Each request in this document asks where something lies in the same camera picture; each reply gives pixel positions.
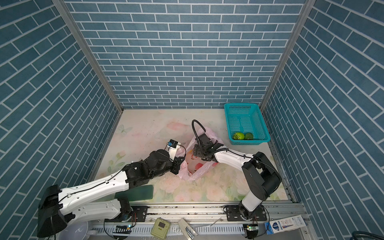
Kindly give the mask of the pink plastic bag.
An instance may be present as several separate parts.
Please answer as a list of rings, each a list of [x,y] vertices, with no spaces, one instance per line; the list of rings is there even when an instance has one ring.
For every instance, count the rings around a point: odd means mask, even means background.
[[[177,174],[180,179],[185,181],[195,181],[201,178],[218,164],[215,161],[203,161],[202,158],[193,153],[194,146],[197,144],[195,138],[195,136],[192,136],[191,140],[186,142],[185,149],[181,147],[176,154],[177,157],[186,157]]]

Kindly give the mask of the aluminium corner post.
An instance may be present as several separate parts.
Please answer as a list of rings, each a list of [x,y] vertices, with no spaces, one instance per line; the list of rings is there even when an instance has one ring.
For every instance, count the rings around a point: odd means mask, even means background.
[[[65,24],[69,28],[71,34],[75,38],[81,51],[83,52],[83,54],[87,58],[92,70],[96,73],[97,77],[99,78],[99,81],[101,82],[101,84],[105,88],[108,96],[110,97],[110,99],[114,103],[116,109],[118,110],[118,112],[120,114],[122,114],[124,111],[124,108],[122,107],[120,101],[118,100],[116,94],[114,93],[111,85],[109,84],[109,82],[108,82],[103,70],[101,69],[99,63],[97,62],[95,56],[93,55],[87,41],[85,40],[85,38],[84,38],[83,34],[81,33],[78,25],[76,24],[75,19],[71,15],[65,1],[52,0],[52,2],[54,4],[54,6],[56,7],[56,9],[58,10],[61,17],[63,18]]]
[[[271,81],[267,87],[266,93],[265,93],[265,95],[262,99],[262,102],[260,104],[261,112],[263,112],[267,107],[267,103],[268,103],[268,101],[269,101],[269,99],[273,93],[275,86],[277,85],[277,83],[279,81],[279,77],[282,74],[282,71],[283,71],[283,69],[284,69],[284,67],[288,61],[288,58],[289,58],[289,56],[290,56],[290,54],[291,54],[291,52],[295,46],[295,43],[297,42],[297,40],[299,38],[299,35],[300,35],[300,33],[304,27],[306,20],[309,17],[309,14],[310,14],[315,2],[316,2],[315,0],[306,1],[300,14],[299,14],[297,23],[295,24],[295,26],[293,28],[291,36],[288,39],[287,45],[286,45],[284,52],[281,55],[281,58],[279,60],[279,64],[276,67],[275,73],[274,73],[273,77],[271,78]]]

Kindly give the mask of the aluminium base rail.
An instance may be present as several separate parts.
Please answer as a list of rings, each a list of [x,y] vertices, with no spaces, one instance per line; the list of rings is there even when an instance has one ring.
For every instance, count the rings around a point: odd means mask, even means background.
[[[164,220],[170,224],[167,236],[182,235],[181,220],[201,235],[245,235],[247,232],[265,234],[265,225],[273,221],[301,216],[308,225],[309,216],[299,203],[289,201],[264,202],[256,208],[254,217],[243,217],[238,204],[223,203],[138,203],[133,205],[137,220],[129,229],[131,222],[104,223],[102,220],[93,222],[92,229],[98,236],[128,239],[129,237],[151,237],[156,220]]]

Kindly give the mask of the grey remote device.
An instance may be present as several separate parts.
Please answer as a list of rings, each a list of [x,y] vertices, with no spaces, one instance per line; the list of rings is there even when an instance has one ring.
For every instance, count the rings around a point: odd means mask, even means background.
[[[198,233],[184,219],[180,219],[178,225],[187,240],[194,240],[198,236]]]

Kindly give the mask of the aluminium corner post right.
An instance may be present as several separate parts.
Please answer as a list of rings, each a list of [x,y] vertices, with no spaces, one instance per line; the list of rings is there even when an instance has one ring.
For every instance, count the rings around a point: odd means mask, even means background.
[[[295,46],[295,43],[297,42],[297,40],[299,38],[299,35],[300,35],[300,33],[304,27],[306,20],[309,17],[309,14],[310,14],[315,2],[316,2],[315,0],[306,1],[300,14],[299,14],[297,23],[295,24],[295,26],[293,28],[291,36],[288,39],[287,45],[286,45],[284,52],[281,55],[281,58],[279,60],[279,64],[276,67],[275,73],[274,73],[273,77],[271,78],[271,81],[267,87],[266,93],[265,93],[265,95],[262,99],[262,102],[260,104],[261,112],[263,112],[267,107],[267,103],[268,103],[268,101],[269,101],[269,99],[273,93],[275,86],[277,85],[277,83],[279,81],[279,77],[282,74],[282,71],[283,71],[283,69],[284,69],[284,67],[288,61],[288,58],[289,58],[289,56],[290,56],[290,54],[291,54],[291,52]]]

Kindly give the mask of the green apple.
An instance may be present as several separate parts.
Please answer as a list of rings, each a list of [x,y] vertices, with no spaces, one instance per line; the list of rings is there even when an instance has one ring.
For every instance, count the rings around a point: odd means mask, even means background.
[[[244,140],[245,139],[245,135],[241,132],[236,132],[233,134],[233,140]]]

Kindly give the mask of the aluminium corner post left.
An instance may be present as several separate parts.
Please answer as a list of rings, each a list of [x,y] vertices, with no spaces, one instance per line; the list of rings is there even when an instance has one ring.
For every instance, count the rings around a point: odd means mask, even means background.
[[[76,24],[75,19],[71,15],[65,1],[52,0],[52,2],[54,4],[54,6],[56,7],[56,9],[58,10],[61,17],[63,18],[65,24],[69,28],[71,34],[75,38],[81,51],[83,52],[83,54],[87,58],[92,70],[96,73],[97,77],[99,78],[99,81],[101,82],[101,84],[105,88],[108,96],[110,97],[110,99],[114,103],[116,109],[118,110],[118,112],[120,114],[122,114],[124,111],[124,108],[122,107],[120,101],[118,100],[116,94],[114,93],[111,85],[109,84],[109,82],[108,82],[103,70],[101,69],[99,63],[97,62],[95,56],[93,55],[87,41],[85,40],[85,38],[84,38],[83,34],[81,33],[78,25]]]

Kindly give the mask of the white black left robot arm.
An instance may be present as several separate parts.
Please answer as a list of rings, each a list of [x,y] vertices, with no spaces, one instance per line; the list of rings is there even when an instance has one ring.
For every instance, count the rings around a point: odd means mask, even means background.
[[[46,188],[38,206],[37,236],[45,238],[63,231],[77,218],[74,211],[88,203],[146,185],[167,172],[177,175],[185,158],[184,154],[178,156],[176,150],[160,149],[102,179],[64,189],[58,185]]]

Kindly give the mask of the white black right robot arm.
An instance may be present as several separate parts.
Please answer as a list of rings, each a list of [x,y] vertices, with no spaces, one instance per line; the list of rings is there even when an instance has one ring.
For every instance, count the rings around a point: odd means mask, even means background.
[[[206,134],[196,137],[194,156],[204,161],[226,164],[243,172],[250,191],[239,203],[239,213],[245,220],[256,216],[256,209],[274,193],[282,182],[282,177],[261,152],[245,154],[231,150],[213,142]]]

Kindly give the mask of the white bowl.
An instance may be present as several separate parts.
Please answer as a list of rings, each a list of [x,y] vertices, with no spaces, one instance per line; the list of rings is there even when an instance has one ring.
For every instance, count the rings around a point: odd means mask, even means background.
[[[88,240],[89,230],[88,222],[76,223],[61,231],[58,240]]]

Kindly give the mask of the teal plastic basket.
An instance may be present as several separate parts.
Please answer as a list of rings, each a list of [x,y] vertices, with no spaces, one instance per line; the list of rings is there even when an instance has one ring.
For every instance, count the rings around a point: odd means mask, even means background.
[[[260,145],[271,140],[264,117],[257,104],[227,103],[224,105],[229,139],[232,145]],[[253,140],[233,140],[233,134],[252,133]]]

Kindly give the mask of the green timer device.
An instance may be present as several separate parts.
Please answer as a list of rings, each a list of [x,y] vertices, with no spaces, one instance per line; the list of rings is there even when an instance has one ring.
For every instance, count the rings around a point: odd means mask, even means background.
[[[171,227],[170,222],[163,220],[161,218],[157,218],[151,230],[151,235],[160,240],[165,240],[168,235],[170,227]]]

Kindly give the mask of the white blue box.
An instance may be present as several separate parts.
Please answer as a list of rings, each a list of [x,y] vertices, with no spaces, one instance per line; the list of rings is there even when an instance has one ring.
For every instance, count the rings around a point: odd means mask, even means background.
[[[280,220],[266,222],[265,228],[267,235],[273,235],[277,233],[297,230],[299,228],[305,227],[306,225],[307,224],[305,223],[303,217],[301,215],[297,215]]]

